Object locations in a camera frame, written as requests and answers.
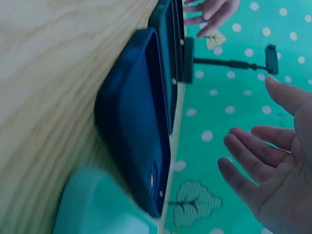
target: fingernail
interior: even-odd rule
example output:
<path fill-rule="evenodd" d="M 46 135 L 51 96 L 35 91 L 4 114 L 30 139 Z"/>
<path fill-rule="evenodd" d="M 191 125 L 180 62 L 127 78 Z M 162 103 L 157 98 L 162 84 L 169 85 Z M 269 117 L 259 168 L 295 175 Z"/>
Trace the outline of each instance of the fingernail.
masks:
<path fill-rule="evenodd" d="M 268 76 L 267 81 L 271 82 L 271 83 L 279 83 L 279 81 L 276 78 L 274 78 L 273 76 Z"/>

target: white polka dot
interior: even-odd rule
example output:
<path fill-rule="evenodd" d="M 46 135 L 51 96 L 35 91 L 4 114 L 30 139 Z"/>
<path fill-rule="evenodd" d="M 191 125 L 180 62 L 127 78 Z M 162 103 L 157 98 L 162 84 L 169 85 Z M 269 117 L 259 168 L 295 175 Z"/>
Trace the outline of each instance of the white polka dot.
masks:
<path fill-rule="evenodd" d="M 263 35 L 265 35 L 266 37 L 269 37 L 271 35 L 271 29 L 270 28 L 264 28 L 262 30 Z"/>
<path fill-rule="evenodd" d="M 287 83 L 290 83 L 292 81 L 292 78 L 290 76 L 285 76 L 285 81 Z"/>
<path fill-rule="evenodd" d="M 229 79 L 234 79 L 236 77 L 236 74 L 235 74 L 235 72 L 229 71 L 227 73 L 227 76 L 228 76 Z"/>
<path fill-rule="evenodd" d="M 305 59 L 303 56 L 300 56 L 300 57 L 298 58 L 298 62 L 299 62 L 300 64 L 304 63 L 305 61 L 306 61 L 306 59 Z"/>
<path fill-rule="evenodd" d="M 170 231 L 165 229 L 165 230 L 162 231 L 162 234 L 170 234 Z"/>
<path fill-rule="evenodd" d="M 250 3 L 250 8 L 251 8 L 253 11 L 257 11 L 257 10 L 259 10 L 259 5 L 258 5 L 258 3 L 256 3 L 256 2 L 252 2 L 252 3 Z"/>
<path fill-rule="evenodd" d="M 215 55 L 221 55 L 223 53 L 223 50 L 222 50 L 222 48 L 221 47 L 216 47 L 215 49 L 214 49 L 214 54 Z"/>
<path fill-rule="evenodd" d="M 232 29 L 234 32 L 239 33 L 242 30 L 242 27 L 240 26 L 239 23 L 235 23 L 235 24 L 233 24 Z"/>
<path fill-rule="evenodd" d="M 291 36 L 292 40 L 297 40 L 298 39 L 297 33 L 295 33 L 295 32 L 291 32 L 290 36 Z"/>
<path fill-rule="evenodd" d="M 209 95 L 211 95 L 211 96 L 216 96 L 216 95 L 218 95 L 218 90 L 217 89 L 212 89 L 212 90 L 210 90 L 209 91 Z"/>
<path fill-rule="evenodd" d="M 228 106 L 227 108 L 225 108 L 225 113 L 227 114 L 233 114 L 235 113 L 235 108 L 233 106 Z"/>
<path fill-rule="evenodd" d="M 286 16 L 288 14 L 288 11 L 286 8 L 281 8 L 279 9 L 279 13 L 281 14 L 281 16 Z"/>
<path fill-rule="evenodd" d="M 260 81 L 264 81 L 265 80 L 265 76 L 262 73 L 258 74 L 257 77 L 258 77 L 258 80 L 260 80 Z"/>
<path fill-rule="evenodd" d="M 204 72 L 203 71 L 197 71 L 195 73 L 196 78 L 202 79 L 204 77 Z"/>
<path fill-rule="evenodd" d="M 209 234 L 224 234 L 224 231 L 221 228 L 215 228 Z"/>
<path fill-rule="evenodd" d="M 196 110 L 196 109 L 190 109 L 190 110 L 188 110 L 188 111 L 186 112 L 186 115 L 187 115 L 187 116 L 194 116 L 194 115 L 196 115 L 196 113 L 197 113 L 197 110 Z"/>
<path fill-rule="evenodd" d="M 182 172 L 186 167 L 186 162 L 183 160 L 178 160 L 176 162 L 172 162 L 172 168 L 176 172 Z"/>
<path fill-rule="evenodd" d="M 245 55 L 247 57 L 252 57 L 254 55 L 254 51 L 252 49 L 246 49 L 245 50 Z"/>
<path fill-rule="evenodd" d="M 201 29 L 203 29 L 203 28 L 206 27 L 207 25 L 208 25 L 207 22 L 203 22 L 203 23 L 199 24 L 199 27 L 200 27 Z"/>
<path fill-rule="evenodd" d="M 306 22 L 308 22 L 308 23 L 311 23 L 311 22 L 312 22 L 312 17 L 311 17 L 311 15 L 306 15 L 306 16 L 304 17 L 304 19 L 305 19 Z"/>
<path fill-rule="evenodd" d="M 252 95 L 252 92 L 250 90 L 245 90 L 244 91 L 244 95 L 245 96 L 251 96 Z"/>
<path fill-rule="evenodd" d="M 263 228 L 261 231 L 261 234 L 273 234 L 272 232 L 270 232 L 268 229 Z"/>
<path fill-rule="evenodd" d="M 262 107 L 262 112 L 265 113 L 266 115 L 269 115 L 269 114 L 271 114 L 272 109 L 271 109 L 270 106 L 263 106 Z"/>
<path fill-rule="evenodd" d="M 205 142 L 211 141 L 214 138 L 214 135 L 211 131 L 207 130 L 201 134 L 201 139 Z"/>

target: phone holder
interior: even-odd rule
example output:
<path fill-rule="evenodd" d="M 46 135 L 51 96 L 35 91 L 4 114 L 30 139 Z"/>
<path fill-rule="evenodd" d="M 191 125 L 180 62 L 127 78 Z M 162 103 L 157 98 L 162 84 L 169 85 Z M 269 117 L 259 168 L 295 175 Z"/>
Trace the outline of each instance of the phone holder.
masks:
<path fill-rule="evenodd" d="M 194 58 L 194 39 L 185 39 L 185 70 L 184 70 L 184 82 L 191 84 L 194 79 L 194 64 L 207 64 L 217 66 L 227 66 L 238 69 L 263 69 L 269 74 L 277 75 L 278 60 L 275 45 L 268 45 L 265 49 L 265 66 L 259 66 L 255 63 L 250 64 L 248 62 L 237 60 L 218 60 L 218 59 L 206 59 L 206 58 Z"/>

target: wood grain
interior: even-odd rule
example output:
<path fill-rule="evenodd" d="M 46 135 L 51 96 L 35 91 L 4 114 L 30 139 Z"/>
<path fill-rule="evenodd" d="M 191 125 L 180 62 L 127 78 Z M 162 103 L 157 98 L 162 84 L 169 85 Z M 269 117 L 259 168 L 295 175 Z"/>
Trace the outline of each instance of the wood grain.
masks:
<path fill-rule="evenodd" d="M 77 168 L 111 171 L 96 92 L 157 0 L 0 0 L 0 233 L 50 233 Z"/>

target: hand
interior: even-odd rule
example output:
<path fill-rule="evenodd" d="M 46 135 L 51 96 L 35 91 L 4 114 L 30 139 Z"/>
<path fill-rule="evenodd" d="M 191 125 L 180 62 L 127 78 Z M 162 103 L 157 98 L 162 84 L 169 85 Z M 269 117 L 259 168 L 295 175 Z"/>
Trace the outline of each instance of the hand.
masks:
<path fill-rule="evenodd" d="M 274 234 L 312 233 L 312 93 L 266 79 L 271 98 L 294 116 L 294 129 L 256 126 L 251 134 L 234 128 L 224 143 L 258 184 L 226 158 L 223 178 Z"/>
<path fill-rule="evenodd" d="M 184 3 L 196 1 L 198 0 L 186 0 Z M 187 19 L 184 23 L 191 25 L 208 22 L 208 25 L 197 34 L 197 37 L 201 38 L 225 23 L 238 10 L 239 3 L 240 0 L 205 0 L 197 6 L 184 7 L 185 12 L 202 12 L 202 16 Z"/>

